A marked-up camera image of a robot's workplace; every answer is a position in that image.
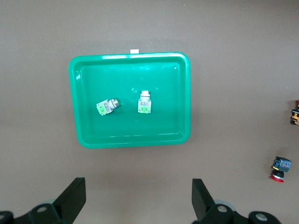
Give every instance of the green tray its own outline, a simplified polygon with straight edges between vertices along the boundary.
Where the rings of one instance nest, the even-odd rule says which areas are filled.
[[[182,53],[78,56],[69,65],[79,143],[86,148],[173,145],[190,136],[190,62]],[[149,90],[151,113],[137,112]],[[101,116],[96,104],[119,98]]]

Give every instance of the white piece of tape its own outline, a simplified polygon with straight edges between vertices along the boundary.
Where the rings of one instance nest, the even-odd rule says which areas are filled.
[[[131,49],[130,54],[139,54],[139,49]]]

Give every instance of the gray table surface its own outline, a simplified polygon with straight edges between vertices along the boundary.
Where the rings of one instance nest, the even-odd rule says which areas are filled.
[[[79,55],[180,51],[192,65],[192,134],[183,145],[88,150],[68,79]],[[189,224],[192,178],[241,215],[299,220],[297,0],[2,0],[0,210],[16,216],[77,176],[76,224]],[[292,160],[269,179],[276,155]]]

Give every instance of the red disc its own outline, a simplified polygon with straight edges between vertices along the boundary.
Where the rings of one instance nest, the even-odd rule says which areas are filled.
[[[284,183],[283,180],[278,179],[278,178],[276,178],[276,177],[274,177],[274,176],[271,176],[271,179],[274,180],[274,181],[276,181],[276,182],[278,182],[278,183]]]

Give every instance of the white cap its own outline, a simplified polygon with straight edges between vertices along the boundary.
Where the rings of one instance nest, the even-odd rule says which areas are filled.
[[[140,96],[141,97],[149,97],[150,96],[149,91],[147,91],[147,90],[141,91]]]

